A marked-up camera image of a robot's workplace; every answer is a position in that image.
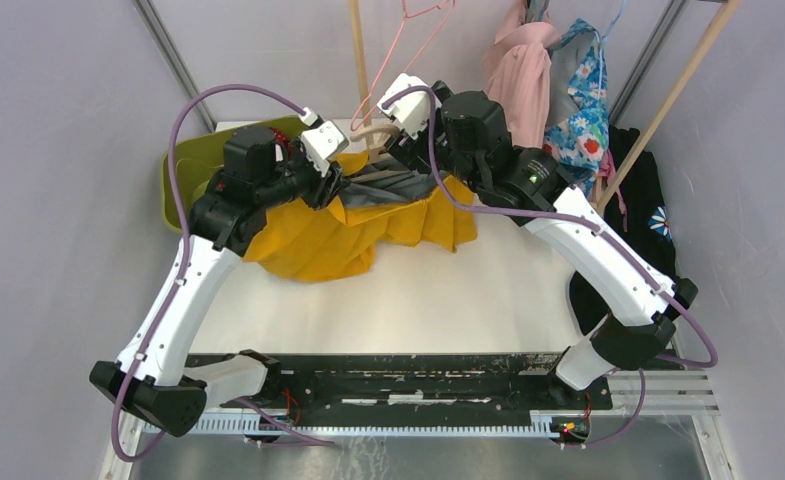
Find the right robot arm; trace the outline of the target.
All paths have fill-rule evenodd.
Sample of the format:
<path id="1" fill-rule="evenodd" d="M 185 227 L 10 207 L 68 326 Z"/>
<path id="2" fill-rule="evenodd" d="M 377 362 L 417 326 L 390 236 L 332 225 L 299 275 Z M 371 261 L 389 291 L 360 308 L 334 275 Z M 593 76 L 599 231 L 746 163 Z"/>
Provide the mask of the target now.
<path id="1" fill-rule="evenodd" d="M 695 285 L 644 260 L 549 153 L 514 145 L 499 103 L 482 91 L 451 93 L 403 75 L 378 109 L 401 128 L 391 142 L 396 159 L 464 183 L 480 201 L 466 211 L 511 218 L 557 251 L 604 301 L 602 320 L 561 355 L 545 382 L 553 405 L 570 408 L 600 377 L 664 359 Z"/>

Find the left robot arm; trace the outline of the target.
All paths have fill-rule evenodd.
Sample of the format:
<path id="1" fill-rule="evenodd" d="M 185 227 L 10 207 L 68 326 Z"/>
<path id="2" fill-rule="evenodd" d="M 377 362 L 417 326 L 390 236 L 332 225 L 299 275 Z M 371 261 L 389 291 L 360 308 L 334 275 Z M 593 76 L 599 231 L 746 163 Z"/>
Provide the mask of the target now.
<path id="1" fill-rule="evenodd" d="M 291 141 L 262 125 L 234 130 L 222 167 L 191 206 L 189 234 L 154 305 L 117 359 L 94 365 L 90 382 L 122 411 L 174 437 L 189 433 L 206 410 L 237 398 L 275 404 L 283 391 L 277 360 L 244 350 L 192 367 L 187 357 L 219 289 L 264 229 L 268 210 L 295 200 L 313 209 L 329 205 L 343 184 L 335 157 L 347 145 L 331 121 Z"/>

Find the yellow skirt grey lining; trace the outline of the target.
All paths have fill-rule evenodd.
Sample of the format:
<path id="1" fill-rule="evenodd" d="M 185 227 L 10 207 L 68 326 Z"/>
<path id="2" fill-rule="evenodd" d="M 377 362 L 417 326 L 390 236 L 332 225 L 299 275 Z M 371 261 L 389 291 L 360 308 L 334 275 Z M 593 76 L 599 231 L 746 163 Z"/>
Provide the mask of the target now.
<path id="1" fill-rule="evenodd" d="M 295 200 L 269 210 L 267 224 L 243 256 L 283 279 L 317 283 L 368 272 L 379 244 L 437 245 L 449 252 L 474 241 L 473 193 L 444 175 L 437 185 L 429 174 L 406 170 L 392 158 L 371 162 L 365 153 L 338 156 L 348 180 L 325 208 Z"/>

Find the pink garment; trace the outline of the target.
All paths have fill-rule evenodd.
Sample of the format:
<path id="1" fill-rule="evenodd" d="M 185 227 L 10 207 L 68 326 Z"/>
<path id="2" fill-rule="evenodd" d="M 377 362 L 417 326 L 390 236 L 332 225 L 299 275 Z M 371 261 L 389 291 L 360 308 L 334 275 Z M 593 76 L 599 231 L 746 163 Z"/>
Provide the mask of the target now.
<path id="1" fill-rule="evenodd" d="M 548 48 L 560 34 L 547 20 L 527 23 L 525 14 L 524 1 L 510 4 L 483 60 L 485 93 L 504 109 L 513 144 L 539 148 L 550 107 Z"/>

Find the red polka dot skirt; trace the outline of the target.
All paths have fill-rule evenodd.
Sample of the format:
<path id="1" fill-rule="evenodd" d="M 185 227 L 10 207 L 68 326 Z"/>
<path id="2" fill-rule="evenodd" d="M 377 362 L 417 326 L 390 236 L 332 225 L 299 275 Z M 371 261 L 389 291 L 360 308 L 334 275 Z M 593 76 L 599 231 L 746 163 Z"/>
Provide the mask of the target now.
<path id="1" fill-rule="evenodd" d="M 293 140 L 280 129 L 269 127 L 269 130 L 275 136 L 276 142 L 280 147 L 282 158 L 284 160 L 290 159 L 293 152 L 295 151 L 295 144 Z"/>

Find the pink wire hanger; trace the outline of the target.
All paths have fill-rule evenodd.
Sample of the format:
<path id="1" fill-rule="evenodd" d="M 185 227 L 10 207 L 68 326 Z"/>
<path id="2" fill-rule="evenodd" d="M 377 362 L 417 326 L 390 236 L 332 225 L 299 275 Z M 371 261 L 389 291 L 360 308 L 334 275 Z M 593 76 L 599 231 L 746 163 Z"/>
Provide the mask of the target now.
<path id="1" fill-rule="evenodd" d="M 351 43 L 353 47 L 353 58 L 356 74 L 356 89 L 358 94 L 358 105 L 355 107 L 349 123 L 348 130 L 355 133 L 362 127 L 371 126 L 376 111 L 373 100 L 379 97 L 380 81 L 387 72 L 391 71 L 390 65 L 400 56 L 401 48 L 399 44 L 409 33 L 415 32 L 415 25 L 423 17 L 436 16 L 438 18 L 430 33 L 423 34 L 423 42 L 416 49 L 406 65 L 401 69 L 403 73 L 408 73 L 414 64 L 424 55 L 425 51 L 435 42 L 437 36 L 442 32 L 446 23 L 455 12 L 456 1 L 396 1 L 400 12 L 398 26 L 389 42 L 386 52 L 382 55 L 379 66 L 373 74 L 369 72 L 368 55 L 365 46 L 365 28 L 362 21 L 361 2 L 347 1 L 347 12 L 349 25 L 351 28 Z"/>

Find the wooden hanger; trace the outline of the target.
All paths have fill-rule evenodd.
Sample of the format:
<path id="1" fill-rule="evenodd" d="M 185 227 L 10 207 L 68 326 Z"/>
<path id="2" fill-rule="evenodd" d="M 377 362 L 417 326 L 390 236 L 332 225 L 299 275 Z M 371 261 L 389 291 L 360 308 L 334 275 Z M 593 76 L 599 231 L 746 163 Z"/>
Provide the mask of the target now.
<path id="1" fill-rule="evenodd" d="M 362 127 L 351 136 L 352 142 L 364 141 L 368 160 L 357 173 L 348 176 L 351 183 L 367 183 L 396 175 L 408 174 L 398 160 L 389 154 L 385 147 L 387 140 L 394 140 L 401 129 L 393 124 L 384 123 Z"/>

